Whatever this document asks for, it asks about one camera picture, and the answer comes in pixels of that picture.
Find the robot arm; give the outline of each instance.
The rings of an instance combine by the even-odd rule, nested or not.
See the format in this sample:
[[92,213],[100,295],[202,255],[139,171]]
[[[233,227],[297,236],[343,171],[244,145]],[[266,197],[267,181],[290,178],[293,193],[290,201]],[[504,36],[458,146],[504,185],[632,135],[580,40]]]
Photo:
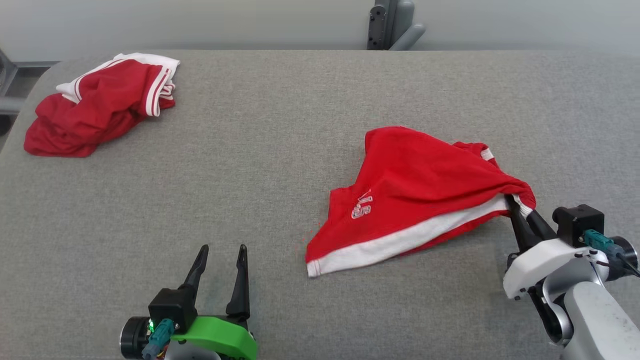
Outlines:
[[524,219],[507,200],[520,250],[507,260],[507,296],[530,296],[565,360],[640,359],[640,331],[604,287],[637,275],[633,246],[602,235],[604,214],[587,205],[556,209],[556,234],[537,212]]
[[255,360],[257,344],[249,332],[249,273],[246,246],[241,245],[237,277],[227,315],[203,316],[195,308],[200,276],[209,246],[200,249],[184,283],[162,289],[149,304],[149,316],[129,319],[120,334],[120,351],[142,360]]

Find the white stripe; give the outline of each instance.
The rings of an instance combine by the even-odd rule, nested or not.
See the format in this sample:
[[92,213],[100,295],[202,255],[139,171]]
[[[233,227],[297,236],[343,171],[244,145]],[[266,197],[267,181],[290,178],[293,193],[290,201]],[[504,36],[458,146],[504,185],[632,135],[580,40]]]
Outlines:
[[520,213],[522,214],[522,216],[524,218],[527,218],[529,216],[529,214],[531,214],[533,212],[533,209],[530,208],[529,206],[526,206],[522,200],[520,200],[520,196],[513,194],[513,199],[516,200],[516,202],[518,203],[518,205],[520,205]]
[[162,67],[162,70],[158,73],[153,83],[151,83],[151,87],[149,88],[149,92],[147,93],[147,101],[145,104],[145,109],[147,111],[148,116],[159,116],[160,115],[160,105],[157,103],[157,98],[160,95],[160,89],[164,86],[166,81],[169,79],[167,75],[169,68]]
[[64,83],[56,86],[56,91],[61,93],[64,98],[73,101],[74,103],[79,103],[82,100],[82,94],[80,94],[80,81],[83,77],[97,72],[98,70],[106,69],[108,67],[112,67],[119,63],[122,63],[125,60],[136,60],[139,63],[151,64],[151,65],[162,65],[171,70],[168,75],[169,80],[175,74],[176,68],[180,65],[180,61],[172,58],[168,58],[166,56],[154,55],[154,54],[141,54],[141,53],[132,53],[132,54],[118,54],[112,60],[95,67],[94,69],[84,73],[83,75],[78,76],[70,83]]
[[330,252],[309,262],[307,272],[309,277],[316,277],[321,274],[379,263],[428,243],[467,222],[500,210],[507,210],[507,201],[504,194],[501,193],[473,208],[438,215],[381,238]]
[[163,86],[162,90],[160,90],[160,95],[171,96],[172,88],[169,86]]
[[482,159],[485,159],[486,161],[493,159],[493,154],[488,147],[480,152],[480,156],[482,156]]
[[61,93],[62,96],[64,96],[64,98],[73,101],[74,103],[79,103],[80,100],[82,100],[82,94],[80,94],[80,89],[79,89],[79,85],[80,85],[80,80],[82,80],[83,77],[94,73],[98,70],[102,70],[102,69],[106,69],[108,67],[112,67],[116,64],[119,64],[121,62],[123,62],[124,60],[119,60],[119,61],[114,61],[114,60],[109,60],[106,63],[103,63],[102,65],[99,65],[98,67],[95,67],[92,70],[89,70],[88,72],[85,72],[84,74],[78,76],[77,78],[75,78],[73,81],[71,81],[70,83],[64,83],[64,84],[60,84],[58,86],[56,86],[56,91]]

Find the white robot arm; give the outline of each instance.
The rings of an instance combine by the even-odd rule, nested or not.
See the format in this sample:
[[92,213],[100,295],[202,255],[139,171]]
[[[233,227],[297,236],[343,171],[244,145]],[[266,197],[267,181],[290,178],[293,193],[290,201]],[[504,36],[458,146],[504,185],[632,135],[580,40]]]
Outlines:
[[604,287],[640,275],[633,246],[606,238],[604,214],[587,205],[558,208],[558,232],[532,212],[526,220],[507,196],[520,252],[509,255],[504,291],[529,295],[564,360],[638,360],[640,330]]

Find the red garment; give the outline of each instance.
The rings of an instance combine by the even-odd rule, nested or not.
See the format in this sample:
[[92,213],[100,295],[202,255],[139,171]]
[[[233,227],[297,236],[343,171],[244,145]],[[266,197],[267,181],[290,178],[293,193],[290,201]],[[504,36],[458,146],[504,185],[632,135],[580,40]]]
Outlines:
[[179,61],[152,54],[118,55],[56,87],[36,108],[24,149],[33,155],[85,157],[147,116],[175,105]]
[[331,191],[329,216],[307,246],[310,277],[417,252],[508,215],[513,194],[526,217],[529,185],[503,173],[483,143],[450,145],[405,127],[365,137],[354,185]]

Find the gray table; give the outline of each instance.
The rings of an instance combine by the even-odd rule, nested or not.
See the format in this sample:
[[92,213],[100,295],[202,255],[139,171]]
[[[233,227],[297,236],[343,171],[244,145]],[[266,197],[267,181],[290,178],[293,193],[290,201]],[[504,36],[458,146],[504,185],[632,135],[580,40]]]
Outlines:
[[[85,159],[22,149],[42,76],[0,152],[0,359],[118,359],[144,315],[211,246],[197,307],[223,313],[249,249],[259,358],[555,359],[528,299],[502,292],[516,250],[494,219],[433,249],[308,279],[304,243],[349,185],[367,130],[485,142],[547,219],[588,203],[640,247],[640,60],[593,53],[162,51],[176,107]],[[608,284],[640,323],[638,279]]]

